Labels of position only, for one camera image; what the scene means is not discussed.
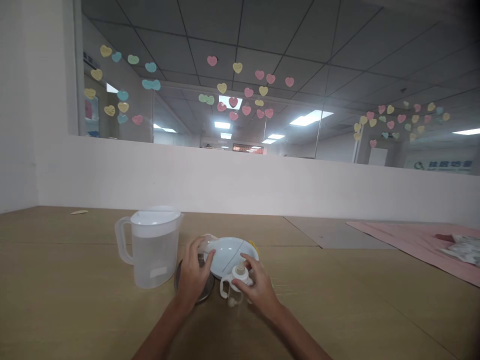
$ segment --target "fluorescent light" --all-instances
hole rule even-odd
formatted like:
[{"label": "fluorescent light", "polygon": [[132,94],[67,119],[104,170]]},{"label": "fluorescent light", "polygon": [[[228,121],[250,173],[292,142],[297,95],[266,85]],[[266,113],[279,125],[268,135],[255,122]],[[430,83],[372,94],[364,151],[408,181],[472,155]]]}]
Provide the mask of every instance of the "fluorescent light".
[{"label": "fluorescent light", "polygon": [[237,98],[238,99],[238,103],[236,104],[235,107],[231,107],[230,106],[230,103],[229,103],[229,99],[230,99],[230,96],[224,96],[224,95],[219,95],[218,96],[218,102],[222,102],[226,105],[226,108],[227,109],[234,109],[234,110],[238,110],[240,109],[240,105],[242,104],[242,100],[241,98]]},{"label": "fluorescent light", "polygon": [[228,122],[215,121],[215,127],[220,129],[230,129],[230,124]]},{"label": "fluorescent light", "polygon": [[478,129],[472,129],[472,130],[457,131],[457,132],[453,132],[452,134],[460,134],[460,135],[475,135],[475,134],[480,134],[480,128],[478,128]]},{"label": "fluorescent light", "polygon": [[107,83],[106,83],[106,92],[107,92],[107,93],[114,93],[114,94],[116,94],[116,93],[118,93],[119,91],[107,82]]},{"label": "fluorescent light", "polygon": [[333,112],[324,111],[322,113],[321,110],[314,110],[308,115],[297,117],[290,123],[290,125],[307,126],[332,114]]},{"label": "fluorescent light", "polygon": [[281,139],[281,138],[284,138],[284,137],[285,137],[285,135],[272,134],[272,135],[270,135],[268,138],[269,138],[269,139],[277,139],[277,140],[278,140],[278,139]]}]

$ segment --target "bottle handle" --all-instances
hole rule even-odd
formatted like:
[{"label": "bottle handle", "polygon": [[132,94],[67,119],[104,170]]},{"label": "bottle handle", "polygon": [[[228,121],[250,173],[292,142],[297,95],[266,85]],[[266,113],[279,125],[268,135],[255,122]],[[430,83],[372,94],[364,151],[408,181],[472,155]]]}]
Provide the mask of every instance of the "bottle handle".
[{"label": "bottle handle", "polygon": [[125,224],[131,224],[129,216],[122,217],[115,224],[116,243],[118,245],[118,253],[120,254],[121,259],[127,264],[133,265],[134,259],[127,252],[127,242],[125,241],[125,229],[124,229]]}]

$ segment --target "pink blanket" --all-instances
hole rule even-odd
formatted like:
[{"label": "pink blanket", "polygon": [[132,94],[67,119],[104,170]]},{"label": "pink blanket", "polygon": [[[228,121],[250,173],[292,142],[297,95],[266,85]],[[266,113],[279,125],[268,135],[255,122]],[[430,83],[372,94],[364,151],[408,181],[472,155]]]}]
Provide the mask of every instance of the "pink blanket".
[{"label": "pink blanket", "polygon": [[438,251],[438,249],[448,248],[453,243],[435,237],[435,234],[457,234],[480,238],[480,230],[450,224],[421,225],[356,221],[349,221],[347,224],[480,288],[480,267]]}]

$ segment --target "white lid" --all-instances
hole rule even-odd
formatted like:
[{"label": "white lid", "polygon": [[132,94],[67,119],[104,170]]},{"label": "white lid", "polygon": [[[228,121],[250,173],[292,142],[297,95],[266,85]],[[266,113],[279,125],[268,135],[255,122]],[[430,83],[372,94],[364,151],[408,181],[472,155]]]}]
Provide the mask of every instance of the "white lid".
[{"label": "white lid", "polygon": [[178,219],[180,215],[180,210],[173,206],[152,206],[134,213],[130,221],[135,225],[161,225]]}]

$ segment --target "ceiling light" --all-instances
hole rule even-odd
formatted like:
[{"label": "ceiling light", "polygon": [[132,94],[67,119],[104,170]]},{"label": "ceiling light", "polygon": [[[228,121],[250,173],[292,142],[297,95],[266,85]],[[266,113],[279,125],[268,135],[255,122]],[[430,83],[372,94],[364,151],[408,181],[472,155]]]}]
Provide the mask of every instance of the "ceiling light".
[{"label": "ceiling light", "polygon": [[234,109],[234,110],[238,110],[240,109],[240,105],[242,104],[242,100],[241,98],[237,98],[238,99],[238,103],[236,104],[235,107],[231,107],[230,106],[230,102],[229,102],[229,99],[230,99],[230,96],[224,96],[224,95],[219,95],[218,96],[218,102],[222,102],[226,105],[227,109]]},{"label": "ceiling light", "polygon": [[290,125],[307,126],[332,114],[333,112],[323,111],[322,113],[321,110],[314,110],[308,115],[297,117]]},{"label": "ceiling light", "polygon": [[228,122],[215,121],[215,127],[220,129],[230,129],[230,124]]},{"label": "ceiling light", "polygon": [[475,135],[475,134],[480,134],[480,128],[478,128],[478,129],[472,129],[472,130],[457,131],[457,132],[453,132],[452,134],[460,134],[460,135]]},{"label": "ceiling light", "polygon": [[269,138],[269,139],[277,139],[277,140],[278,140],[278,139],[281,139],[281,138],[284,138],[284,137],[285,137],[285,135],[272,134],[272,135],[270,135],[268,138]]}]

